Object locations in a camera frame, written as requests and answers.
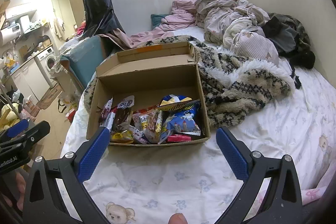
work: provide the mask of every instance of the pink blanket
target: pink blanket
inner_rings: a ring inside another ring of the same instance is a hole
[[[140,32],[137,34],[133,34],[128,37],[125,33],[121,30],[116,29],[113,30],[114,35],[120,39],[128,48],[136,48],[139,47],[141,44],[154,40],[156,38],[164,38],[164,37],[172,37],[174,33],[172,32],[164,32],[163,30],[156,27],[152,31]]]
[[[175,31],[196,26],[196,0],[174,0],[171,15],[161,19],[159,28],[163,31]]]

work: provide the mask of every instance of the open cardboard box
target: open cardboard box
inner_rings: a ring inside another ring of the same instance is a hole
[[[93,93],[86,138],[99,127],[98,119],[105,103],[113,97],[113,106],[134,95],[133,110],[160,103],[169,94],[200,99],[197,121],[201,139],[167,144],[117,144],[122,146],[170,146],[205,142],[210,137],[201,79],[194,46],[189,42],[153,45],[118,52],[96,68],[97,84]]]

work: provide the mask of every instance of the washing machine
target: washing machine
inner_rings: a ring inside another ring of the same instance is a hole
[[[50,46],[44,51],[40,52],[37,56],[34,57],[37,66],[40,68],[44,78],[48,82],[49,86],[53,88],[57,82],[51,79],[50,69],[55,64],[56,56],[53,48]]]

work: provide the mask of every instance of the bed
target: bed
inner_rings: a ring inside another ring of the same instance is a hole
[[[188,34],[200,41],[204,41],[203,33],[199,27],[174,31],[175,35]],[[286,59],[280,60],[279,67],[291,73]],[[300,90],[267,104],[230,130],[250,150],[264,156],[291,155],[306,204],[323,194],[330,181],[328,176],[335,172],[336,90],[315,69],[297,68],[296,74],[302,83]],[[86,141],[88,117],[82,96],[61,156],[76,151]],[[215,131],[213,128],[207,142],[197,145],[109,146],[84,186],[103,214],[112,203],[131,208],[134,213],[127,218],[128,224],[166,223],[178,212],[189,223],[214,223],[242,185],[219,150]],[[268,182],[264,180],[247,218],[257,212]],[[58,185],[70,214],[78,218],[61,180]]]

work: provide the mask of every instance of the human hand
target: human hand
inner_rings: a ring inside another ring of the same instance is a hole
[[[185,219],[184,215],[181,213],[173,214],[168,224],[188,224],[187,220]]]
[[[16,179],[17,188],[18,188],[19,193],[20,193],[20,197],[19,197],[19,200],[16,203],[16,206],[20,211],[23,211],[23,198],[25,196],[25,191],[26,191],[26,181],[19,172],[16,172],[16,178],[15,179]],[[8,204],[8,206],[13,207],[13,204],[12,204],[11,200],[4,195],[2,195],[2,196],[3,196],[4,200],[6,201],[6,203]]]

